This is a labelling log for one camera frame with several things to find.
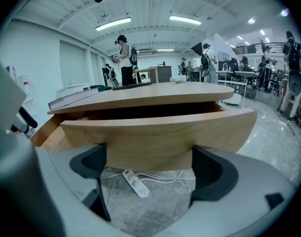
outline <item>glossy floor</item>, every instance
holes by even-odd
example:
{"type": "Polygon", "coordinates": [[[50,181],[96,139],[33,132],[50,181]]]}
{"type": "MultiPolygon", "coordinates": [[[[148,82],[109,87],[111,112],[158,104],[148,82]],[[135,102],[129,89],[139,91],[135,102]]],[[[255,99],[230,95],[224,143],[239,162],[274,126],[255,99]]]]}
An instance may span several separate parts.
{"type": "MultiPolygon", "coordinates": [[[[271,164],[298,186],[301,182],[301,130],[296,124],[291,124],[294,136],[289,127],[279,122],[277,113],[271,107],[254,100],[245,99],[240,106],[225,107],[251,107],[258,113],[257,123],[238,153],[271,164]]],[[[106,168],[102,176],[110,176],[120,171],[122,170],[106,168]]],[[[179,171],[170,171],[157,174],[176,177],[178,173],[179,171]]],[[[183,170],[181,177],[193,175],[193,171],[188,169],[183,170]]],[[[149,237],[186,213],[195,181],[143,183],[150,190],[148,198],[139,198],[122,175],[103,179],[102,191],[114,227],[134,236],[149,237]]]]}

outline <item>railing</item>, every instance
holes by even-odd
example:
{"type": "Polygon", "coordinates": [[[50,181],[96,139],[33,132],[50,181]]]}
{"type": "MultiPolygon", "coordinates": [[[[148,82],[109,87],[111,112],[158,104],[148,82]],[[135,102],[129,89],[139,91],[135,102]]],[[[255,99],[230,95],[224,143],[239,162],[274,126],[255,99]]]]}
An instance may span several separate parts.
{"type": "MultiPolygon", "coordinates": [[[[271,47],[271,49],[270,49],[271,53],[282,53],[283,52],[284,42],[266,43],[265,45],[268,45],[268,46],[271,47]]],[[[260,43],[259,44],[253,44],[253,45],[237,46],[237,47],[233,48],[233,50],[237,55],[239,55],[239,54],[249,54],[249,53],[263,54],[262,46],[261,46],[260,43]]]]}

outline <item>fluorescent light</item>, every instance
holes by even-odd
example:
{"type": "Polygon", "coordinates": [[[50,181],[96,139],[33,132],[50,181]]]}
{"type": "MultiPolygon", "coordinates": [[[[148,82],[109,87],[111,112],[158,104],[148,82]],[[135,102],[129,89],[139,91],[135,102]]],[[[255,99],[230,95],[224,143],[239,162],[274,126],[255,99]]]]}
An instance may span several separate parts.
{"type": "Polygon", "coordinates": [[[157,49],[158,52],[160,51],[174,51],[174,49],[157,49]]]}
{"type": "Polygon", "coordinates": [[[193,20],[190,18],[176,17],[176,16],[170,16],[170,20],[183,21],[183,22],[192,23],[192,24],[196,24],[196,25],[202,24],[201,21],[193,20]]]}
{"type": "Polygon", "coordinates": [[[281,11],[281,15],[282,15],[283,17],[286,17],[287,15],[289,15],[289,9],[282,10],[282,11],[281,11]]]}
{"type": "Polygon", "coordinates": [[[109,23],[106,23],[104,25],[101,25],[101,26],[97,26],[95,27],[95,29],[97,31],[101,31],[105,28],[109,28],[109,27],[112,27],[112,26],[116,26],[116,25],[119,25],[119,24],[123,24],[123,23],[128,23],[130,22],[130,18],[123,18],[123,19],[120,19],[120,20],[115,20],[115,21],[112,21],[112,22],[109,22],[109,23]]]}

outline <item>open drawer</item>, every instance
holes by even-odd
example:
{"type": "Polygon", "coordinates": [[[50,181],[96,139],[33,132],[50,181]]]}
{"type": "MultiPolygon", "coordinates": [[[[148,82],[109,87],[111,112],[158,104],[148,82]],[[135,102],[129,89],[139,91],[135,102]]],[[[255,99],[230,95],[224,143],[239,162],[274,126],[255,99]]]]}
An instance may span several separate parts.
{"type": "Polygon", "coordinates": [[[55,115],[56,128],[33,143],[50,152],[106,143],[110,167],[177,170],[191,167],[193,145],[236,153],[256,118],[250,108],[228,111],[215,102],[71,113],[55,115]]]}

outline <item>woman in white shirt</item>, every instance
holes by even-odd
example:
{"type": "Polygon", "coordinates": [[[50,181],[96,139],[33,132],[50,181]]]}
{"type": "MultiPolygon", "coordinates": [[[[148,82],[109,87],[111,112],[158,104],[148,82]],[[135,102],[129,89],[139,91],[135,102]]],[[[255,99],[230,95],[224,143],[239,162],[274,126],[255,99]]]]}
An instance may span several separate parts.
{"type": "Polygon", "coordinates": [[[134,84],[133,81],[133,65],[130,63],[131,45],[127,43],[127,38],[124,35],[119,35],[115,44],[119,44],[122,49],[120,55],[113,58],[113,61],[120,60],[122,85],[134,84]]]}

